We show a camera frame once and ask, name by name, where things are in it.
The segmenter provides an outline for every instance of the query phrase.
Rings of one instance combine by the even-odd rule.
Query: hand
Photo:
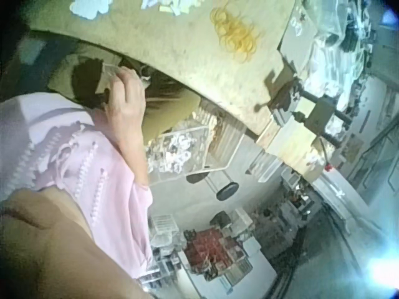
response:
[[[148,186],[148,165],[143,144],[144,86],[134,70],[120,69],[111,81],[105,114],[135,182]]]
[[[121,149],[143,142],[142,123],[145,93],[134,70],[121,68],[110,82],[110,95],[105,114]]]

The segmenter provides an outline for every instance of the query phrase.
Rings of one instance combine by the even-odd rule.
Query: table surface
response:
[[[178,17],[157,7],[140,10],[141,0],[114,0],[108,13],[86,20],[69,11],[72,0],[36,0],[24,16],[31,29],[63,34],[137,59],[212,100],[260,135],[270,122],[270,85],[284,64],[277,47],[294,0],[231,1],[263,32],[249,62],[240,63],[219,44],[209,19],[218,6],[206,0]],[[273,92],[288,81],[276,82]]]

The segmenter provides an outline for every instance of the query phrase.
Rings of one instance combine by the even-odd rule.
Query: white paper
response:
[[[75,0],[69,10],[80,17],[93,20],[97,13],[105,14],[109,10],[112,0]]]

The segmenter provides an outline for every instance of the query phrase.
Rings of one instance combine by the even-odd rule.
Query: pink clothing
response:
[[[139,277],[152,258],[147,220],[152,195],[134,183],[103,113],[58,94],[34,93],[2,103],[0,122],[0,200],[23,187],[66,190],[95,243]]]

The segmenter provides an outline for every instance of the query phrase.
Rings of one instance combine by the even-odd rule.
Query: red object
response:
[[[324,169],[326,171],[330,171],[333,168],[333,166],[330,163],[327,163],[327,165],[324,166]]]
[[[228,268],[233,262],[219,242],[223,238],[220,231],[207,229],[197,232],[195,240],[185,249],[185,254],[192,268],[201,273],[208,259],[213,265],[218,264],[220,270]]]

